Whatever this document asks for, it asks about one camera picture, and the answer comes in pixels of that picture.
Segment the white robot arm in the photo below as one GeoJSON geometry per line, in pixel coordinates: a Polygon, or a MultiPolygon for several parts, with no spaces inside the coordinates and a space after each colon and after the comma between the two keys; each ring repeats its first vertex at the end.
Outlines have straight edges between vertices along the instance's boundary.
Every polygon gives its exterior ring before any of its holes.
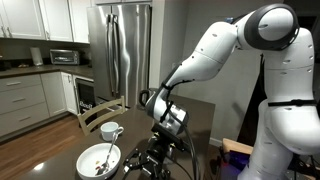
{"type": "Polygon", "coordinates": [[[257,49],[264,55],[264,92],[249,163],[237,180],[284,180],[295,154],[320,150],[320,119],[312,92],[314,46],[286,4],[265,5],[234,23],[216,22],[192,54],[178,64],[144,105],[168,139],[180,134],[187,112],[168,100],[180,83],[209,80],[233,50],[257,49]]]}

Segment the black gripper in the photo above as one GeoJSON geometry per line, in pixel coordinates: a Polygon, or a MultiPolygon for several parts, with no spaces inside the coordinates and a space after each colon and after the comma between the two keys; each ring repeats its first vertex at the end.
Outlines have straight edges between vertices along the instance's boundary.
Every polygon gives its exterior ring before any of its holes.
{"type": "MultiPolygon", "coordinates": [[[[172,141],[160,135],[158,132],[148,140],[147,149],[142,153],[142,173],[151,180],[169,180],[171,172],[164,168],[164,161],[168,157],[170,144],[172,141]]],[[[140,151],[132,150],[123,162],[123,173],[127,177],[132,170],[141,168],[140,151]]]]}

